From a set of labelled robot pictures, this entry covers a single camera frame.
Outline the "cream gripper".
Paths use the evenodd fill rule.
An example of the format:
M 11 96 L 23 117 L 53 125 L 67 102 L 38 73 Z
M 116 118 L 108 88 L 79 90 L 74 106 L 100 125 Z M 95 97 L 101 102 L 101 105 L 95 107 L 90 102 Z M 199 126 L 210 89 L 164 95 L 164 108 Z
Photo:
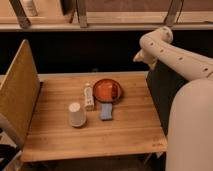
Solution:
M 134 62 L 143 62 L 147 64 L 151 70 L 155 68 L 156 58 L 144 50 L 140 50 L 133 58 Z

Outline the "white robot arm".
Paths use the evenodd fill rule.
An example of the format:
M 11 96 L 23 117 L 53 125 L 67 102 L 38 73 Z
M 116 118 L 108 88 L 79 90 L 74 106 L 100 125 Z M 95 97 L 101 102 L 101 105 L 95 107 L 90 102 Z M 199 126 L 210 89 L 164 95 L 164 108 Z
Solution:
M 167 26 L 150 31 L 133 58 L 149 66 L 160 61 L 187 80 L 170 109 L 165 171 L 213 171 L 213 59 L 172 41 Z

